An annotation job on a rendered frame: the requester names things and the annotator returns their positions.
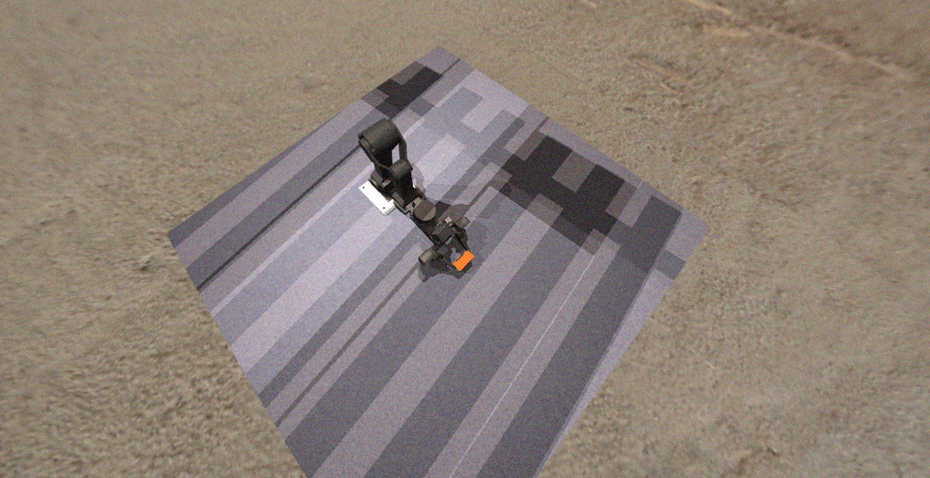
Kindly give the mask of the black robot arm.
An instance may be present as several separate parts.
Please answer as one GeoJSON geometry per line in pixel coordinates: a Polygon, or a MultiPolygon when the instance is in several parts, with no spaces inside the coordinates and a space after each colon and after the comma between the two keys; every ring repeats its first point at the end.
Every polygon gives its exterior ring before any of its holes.
{"type": "MultiPolygon", "coordinates": [[[[387,202],[393,200],[395,208],[401,213],[406,215],[410,211],[410,219],[419,229],[425,227],[435,217],[435,205],[425,200],[424,193],[413,187],[413,167],[407,159],[406,140],[399,129],[390,120],[387,122],[383,118],[358,134],[358,138],[361,148],[374,164],[375,169],[368,178],[370,184],[387,202]],[[393,163],[392,150],[398,143],[400,159],[393,163]]],[[[427,229],[428,236],[435,244],[444,243],[454,233],[454,225],[455,222],[446,216],[442,223],[427,229]]]]}

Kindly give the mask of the orange block with dark blue square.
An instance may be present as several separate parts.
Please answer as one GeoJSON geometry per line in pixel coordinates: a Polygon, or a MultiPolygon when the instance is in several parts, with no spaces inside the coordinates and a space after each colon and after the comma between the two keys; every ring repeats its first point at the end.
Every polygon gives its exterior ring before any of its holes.
{"type": "Polygon", "coordinates": [[[457,258],[455,262],[453,262],[453,265],[456,267],[457,271],[460,271],[466,264],[468,264],[470,260],[473,260],[473,254],[471,254],[469,251],[465,251],[459,258],[457,258]]]}

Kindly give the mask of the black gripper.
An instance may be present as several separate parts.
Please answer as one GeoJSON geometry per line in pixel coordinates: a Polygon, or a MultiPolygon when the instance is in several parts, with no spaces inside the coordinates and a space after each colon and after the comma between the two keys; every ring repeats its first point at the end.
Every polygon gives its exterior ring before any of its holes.
{"type": "MultiPolygon", "coordinates": [[[[449,260],[446,260],[446,258],[444,258],[444,256],[442,256],[442,255],[441,255],[440,253],[438,253],[437,251],[439,251],[439,249],[441,248],[441,246],[442,246],[443,244],[445,244],[445,243],[447,242],[447,240],[449,240],[449,239],[455,234],[455,238],[457,239],[457,241],[459,241],[459,243],[462,245],[462,247],[465,249],[465,251],[469,251],[469,252],[470,252],[470,249],[469,249],[468,244],[466,243],[466,240],[465,240],[465,237],[464,237],[464,231],[466,231],[466,230],[463,229],[464,227],[466,227],[466,226],[468,225],[469,222],[470,222],[470,221],[469,221],[468,218],[466,218],[465,216],[462,216],[461,218],[459,218],[459,219],[457,220],[457,222],[455,222],[454,227],[452,228],[453,231],[454,231],[454,233],[453,233],[452,235],[449,235],[449,238],[447,238],[446,241],[445,241],[444,243],[441,243],[441,242],[439,243],[439,242],[438,242],[437,244],[435,244],[435,243],[433,243],[433,241],[432,241],[433,247],[430,249],[430,251],[427,249],[427,251],[424,251],[424,253],[422,253],[421,255],[419,255],[418,261],[419,261],[421,264],[425,265],[425,264],[427,264],[427,263],[430,262],[430,261],[438,260],[438,261],[440,261],[440,262],[444,262],[445,264],[449,264],[450,267],[452,267],[453,269],[456,269],[456,267],[455,267],[449,260]]],[[[431,220],[431,222],[428,222],[428,223],[425,225],[425,227],[423,227],[423,228],[421,229],[421,231],[422,231],[425,235],[427,235],[428,239],[431,240],[431,238],[428,236],[427,229],[428,229],[429,227],[430,227],[431,229],[433,229],[433,227],[436,227],[436,225],[437,225],[438,223],[439,223],[439,220],[437,220],[435,217],[433,217],[433,219],[431,220]]],[[[471,252],[470,252],[470,253],[471,253],[471,252]]]]}

